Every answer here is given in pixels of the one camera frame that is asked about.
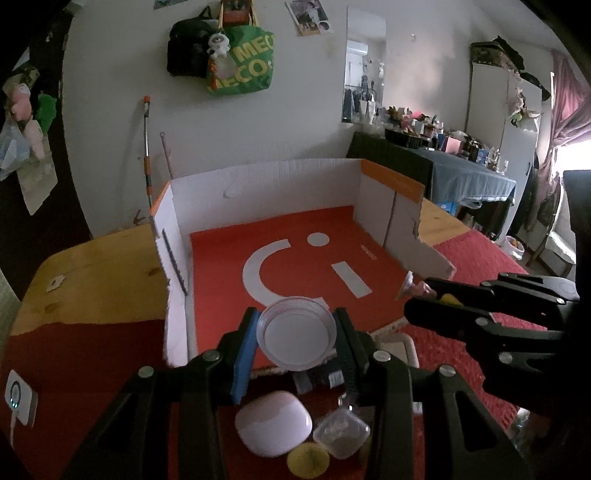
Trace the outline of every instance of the yellow sponge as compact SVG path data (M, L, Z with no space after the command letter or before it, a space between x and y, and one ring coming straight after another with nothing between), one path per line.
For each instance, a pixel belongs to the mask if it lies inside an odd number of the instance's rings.
M287 455L287 468L295 476L309 480L322 475L329 467L330 456L320 445L304 442Z
M443 295L441 295L441 298L439 299L439 301L442 303L447 303L449 305L460 305L460 306L464 305L461 301L459 301L457 298L455 298L451 293L444 293Z

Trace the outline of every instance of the mirror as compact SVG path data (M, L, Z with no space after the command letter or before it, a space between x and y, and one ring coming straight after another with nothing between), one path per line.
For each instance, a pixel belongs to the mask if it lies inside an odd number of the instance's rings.
M384 98L385 62L386 19L348 7L343 122L372 123Z

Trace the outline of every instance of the wooden table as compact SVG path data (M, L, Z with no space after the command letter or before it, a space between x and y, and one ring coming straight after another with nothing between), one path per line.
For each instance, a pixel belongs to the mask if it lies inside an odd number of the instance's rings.
M423 200L419 235L433 246L469 228ZM51 280L63 283L47 292ZM22 301L11 335L46 323L127 323L166 316L166 279L149 225L70 248L48 258Z

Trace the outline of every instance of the white cable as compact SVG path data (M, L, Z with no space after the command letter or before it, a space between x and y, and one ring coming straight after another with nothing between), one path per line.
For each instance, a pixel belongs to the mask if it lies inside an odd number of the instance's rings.
M14 448L14 427L17 425L17 411L12 409L10 417L10 446Z

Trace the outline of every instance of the green stuffed toy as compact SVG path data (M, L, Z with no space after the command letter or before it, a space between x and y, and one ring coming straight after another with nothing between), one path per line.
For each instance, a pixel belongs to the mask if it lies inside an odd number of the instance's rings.
M51 127L57 115L56 103L57 99L51 95L46 95L45 93L39 94L39 108L37 108L37 112L35 113L35 120L39 122L43 135L47 135L49 127Z

